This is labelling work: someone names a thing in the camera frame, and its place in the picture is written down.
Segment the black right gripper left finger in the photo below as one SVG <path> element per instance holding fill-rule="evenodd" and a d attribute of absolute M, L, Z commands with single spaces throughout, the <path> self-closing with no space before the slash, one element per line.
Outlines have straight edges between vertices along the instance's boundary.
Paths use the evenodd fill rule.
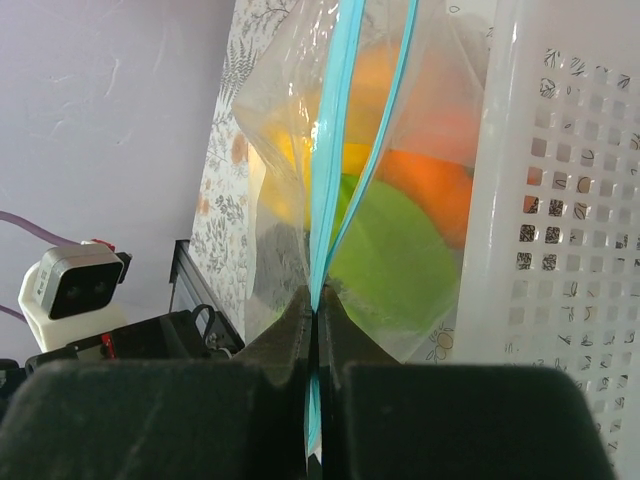
<path fill-rule="evenodd" d="M 5 479 L 303 479 L 310 299 L 229 359 L 54 360 L 1 424 Z"/>

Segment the clear zip top bag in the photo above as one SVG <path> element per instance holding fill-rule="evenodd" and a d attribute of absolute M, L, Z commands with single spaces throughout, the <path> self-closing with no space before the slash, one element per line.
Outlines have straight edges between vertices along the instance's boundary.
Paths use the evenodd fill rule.
<path fill-rule="evenodd" d="M 307 289 L 312 312 L 318 312 L 323 287 L 341 301 L 329 269 L 370 182 L 385 183 L 378 167 L 389 150 L 461 165 L 473 181 L 488 48 L 472 23 L 451 14 L 444 1 L 295 3 L 236 96 L 233 114 L 246 139 L 270 124 L 313 138 L 311 226 L 289 226 L 260 202 L 266 169 L 247 140 L 247 325 L 265 323 L 262 334 L 300 288 Z M 367 131 L 374 141 L 338 221 L 349 129 Z M 423 350 L 433 330 L 453 316 L 464 247 L 446 246 L 459 273 L 457 295 L 427 336 L 372 335 L 345 309 L 399 361 Z"/>

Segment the orange tangerine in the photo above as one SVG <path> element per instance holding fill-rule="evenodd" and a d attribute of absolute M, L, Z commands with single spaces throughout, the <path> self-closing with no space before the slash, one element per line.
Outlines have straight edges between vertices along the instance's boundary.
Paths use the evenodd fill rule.
<path fill-rule="evenodd" d="M 378 177 L 420 207 L 450 248 L 465 246 L 472 178 L 464 167 L 389 150 L 378 167 Z"/>

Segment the yellow lemon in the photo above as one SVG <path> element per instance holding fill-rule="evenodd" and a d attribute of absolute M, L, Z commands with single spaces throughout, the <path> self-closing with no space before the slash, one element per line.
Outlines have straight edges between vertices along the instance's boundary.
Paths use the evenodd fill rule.
<path fill-rule="evenodd" d="M 313 138 L 270 124 L 249 132 L 247 140 L 265 165 L 260 202 L 278 220 L 295 228 L 311 226 L 311 158 Z M 349 129 L 344 136 L 336 219 L 342 220 L 359 177 L 369 159 L 374 136 Z"/>

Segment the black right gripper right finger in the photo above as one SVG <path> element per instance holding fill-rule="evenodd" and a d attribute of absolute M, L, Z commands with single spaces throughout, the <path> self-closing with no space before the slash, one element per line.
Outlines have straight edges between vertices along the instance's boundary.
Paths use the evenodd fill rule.
<path fill-rule="evenodd" d="M 317 313 L 327 479 L 611 479 L 584 396 L 546 367 L 402 364 L 325 288 Z"/>

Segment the bumpy green lime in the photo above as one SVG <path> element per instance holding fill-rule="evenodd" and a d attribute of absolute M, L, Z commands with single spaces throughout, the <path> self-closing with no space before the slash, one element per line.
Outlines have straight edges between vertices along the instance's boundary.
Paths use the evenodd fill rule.
<path fill-rule="evenodd" d="M 332 260 L 329 280 L 363 330 L 427 336 L 452 308 L 459 273 L 424 212 L 402 192 L 373 180 Z"/>

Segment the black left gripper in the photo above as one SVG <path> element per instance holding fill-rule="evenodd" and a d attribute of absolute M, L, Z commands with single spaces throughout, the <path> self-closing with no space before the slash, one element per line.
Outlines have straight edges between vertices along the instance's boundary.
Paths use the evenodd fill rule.
<path fill-rule="evenodd" d="M 35 370 L 62 360 L 168 360 L 231 358 L 245 342 L 213 306 L 170 312 L 90 336 L 26 360 L 1 361 L 1 398 L 9 400 Z"/>

